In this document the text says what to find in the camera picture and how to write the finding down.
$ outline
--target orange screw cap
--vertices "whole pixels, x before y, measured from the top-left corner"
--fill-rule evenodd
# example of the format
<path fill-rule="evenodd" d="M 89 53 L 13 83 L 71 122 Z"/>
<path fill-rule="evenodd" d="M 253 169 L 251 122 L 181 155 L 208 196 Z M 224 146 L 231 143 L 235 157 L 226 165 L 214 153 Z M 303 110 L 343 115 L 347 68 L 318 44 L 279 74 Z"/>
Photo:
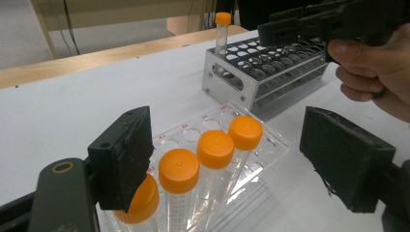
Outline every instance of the orange screw cap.
<path fill-rule="evenodd" d="M 196 149 L 199 162 L 211 169 L 223 169 L 232 160 L 232 138 L 223 131 L 209 130 L 201 135 Z"/>
<path fill-rule="evenodd" d="M 162 156 L 159 177 L 166 191 L 174 194 L 189 192 L 198 183 L 198 158 L 186 149 L 173 149 Z"/>
<path fill-rule="evenodd" d="M 262 125 L 250 116 L 241 115 L 234 118 L 228 134 L 235 143 L 235 148 L 250 151 L 257 147 L 262 137 Z"/>
<path fill-rule="evenodd" d="M 115 211 L 115 216 L 127 224 L 137 224 L 154 214 L 160 203 L 160 193 L 155 179 L 147 174 L 147 177 L 136 190 L 130 209 Z"/>
<path fill-rule="evenodd" d="M 231 14 L 230 13 L 217 13 L 215 17 L 215 23 L 217 25 L 227 26 L 231 23 Z"/>

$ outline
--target white table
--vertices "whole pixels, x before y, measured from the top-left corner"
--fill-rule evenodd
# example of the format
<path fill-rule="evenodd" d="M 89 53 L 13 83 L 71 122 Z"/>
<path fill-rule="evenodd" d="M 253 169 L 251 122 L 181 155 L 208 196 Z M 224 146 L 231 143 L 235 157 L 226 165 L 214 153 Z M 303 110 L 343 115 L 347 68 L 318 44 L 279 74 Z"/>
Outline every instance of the white table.
<path fill-rule="evenodd" d="M 248 32 L 228 42 L 256 36 Z M 153 135 L 158 135 L 219 107 L 201 90 L 205 50 L 214 45 L 185 46 L 0 90 L 0 205 L 35 190 L 48 164 L 69 157 L 85 159 L 91 142 L 125 111 L 150 105 Z M 274 195 L 247 220 L 235 222 L 232 230 L 382 231 L 382 203 L 376 214 L 349 212 L 336 196 L 329 197 L 299 151 L 305 107 L 312 105 L 333 110 L 396 146 L 396 164 L 410 158 L 408 125 L 372 102 L 344 97 L 335 67 L 331 64 L 325 72 L 323 87 L 266 121 L 291 149 L 270 180 Z M 101 225 L 106 230 L 102 217 Z"/>

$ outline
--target test tube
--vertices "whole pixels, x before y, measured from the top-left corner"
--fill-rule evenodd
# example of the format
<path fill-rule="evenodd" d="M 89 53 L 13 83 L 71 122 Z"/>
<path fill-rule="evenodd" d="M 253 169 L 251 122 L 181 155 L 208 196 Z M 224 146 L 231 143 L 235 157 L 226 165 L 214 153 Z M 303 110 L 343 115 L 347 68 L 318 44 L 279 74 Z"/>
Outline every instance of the test tube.
<path fill-rule="evenodd" d="M 130 209 L 115 211 L 115 216 L 121 220 L 121 231 L 124 232 L 157 232 L 159 231 L 155 211 L 160 202 L 160 194 L 154 177 L 147 174 L 145 180 L 136 190 Z"/>
<path fill-rule="evenodd" d="M 196 155 L 200 173 L 191 219 L 191 223 L 196 224 L 195 231 L 203 231 L 206 226 L 215 193 L 219 190 L 221 171 L 231 162 L 234 148 L 232 138 L 220 130 L 206 131 L 198 140 Z"/>
<path fill-rule="evenodd" d="M 223 12 L 217 13 L 215 23 L 217 24 L 215 55 L 224 56 L 227 53 L 228 25 L 231 23 L 231 14 Z"/>
<path fill-rule="evenodd" d="M 248 115 L 238 116 L 230 123 L 228 135 L 232 138 L 235 144 L 235 152 L 231 163 L 224 170 L 224 178 L 230 179 L 230 181 L 225 190 L 218 192 L 216 196 L 216 202 L 218 202 L 218 204 L 232 193 L 232 190 L 241 175 L 242 169 L 247 162 L 250 151 L 259 145 L 262 133 L 262 125 Z"/>
<path fill-rule="evenodd" d="M 199 178 L 199 161 L 186 149 L 165 153 L 159 163 L 160 184 L 165 190 L 168 232 L 187 231 L 191 190 Z"/>

